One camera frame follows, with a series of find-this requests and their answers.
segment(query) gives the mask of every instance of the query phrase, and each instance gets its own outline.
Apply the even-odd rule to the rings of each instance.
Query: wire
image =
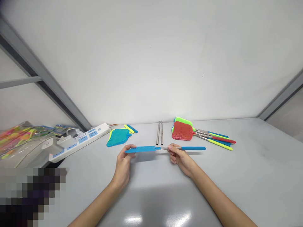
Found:
[[[74,129],[74,128],[72,128],[72,129]],[[72,129],[68,129],[68,130],[66,131],[66,134],[68,135],[68,131],[69,131],[69,130],[72,130]],[[74,129],[74,130],[77,130],[77,129]]]
[[[52,137],[49,137],[49,138],[47,138],[47,139],[45,139],[45,140],[43,140],[43,141],[41,141],[36,147],[34,147],[27,155],[25,155],[19,162],[18,162],[18,164],[14,167],[14,168],[17,168],[19,165],[20,165],[20,163],[34,150],[34,149],[36,149],[40,144],[42,144],[44,141],[46,141],[46,140],[49,140],[49,139],[51,139],[51,138],[54,138],[54,137],[56,137],[56,136],[52,136]]]

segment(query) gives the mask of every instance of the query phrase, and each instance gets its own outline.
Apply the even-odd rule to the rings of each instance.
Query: forearm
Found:
[[[255,223],[213,183],[200,167],[194,170],[192,179],[224,227],[256,226]]]
[[[110,183],[98,197],[69,225],[69,227],[88,226],[98,224],[111,204],[121,192],[121,187]]]

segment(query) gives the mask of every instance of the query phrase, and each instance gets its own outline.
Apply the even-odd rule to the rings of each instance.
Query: white wall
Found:
[[[10,0],[2,13],[97,125],[256,117],[303,67],[302,7]]]
[[[27,78],[27,75],[0,49],[0,81]],[[33,125],[74,125],[35,84],[0,89],[0,130],[23,121]]]
[[[303,142],[303,89],[275,112],[267,123]]]

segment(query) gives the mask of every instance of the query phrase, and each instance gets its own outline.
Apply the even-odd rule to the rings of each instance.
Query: white power strip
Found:
[[[106,135],[109,132],[110,127],[106,123],[103,123],[102,125],[99,125],[91,129],[90,131],[87,131],[83,136],[81,136],[81,138],[77,137],[77,143],[75,143],[74,145],[68,148],[64,148],[58,154],[50,154],[49,161],[56,163],[71,155],[72,153],[75,153],[86,145],[89,145],[91,142],[94,142],[95,140]]]

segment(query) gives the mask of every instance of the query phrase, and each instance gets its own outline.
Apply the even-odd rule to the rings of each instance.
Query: person's left hand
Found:
[[[126,145],[117,156],[116,170],[111,183],[121,190],[128,184],[130,160],[135,157],[135,153],[125,152],[136,147],[133,144]]]

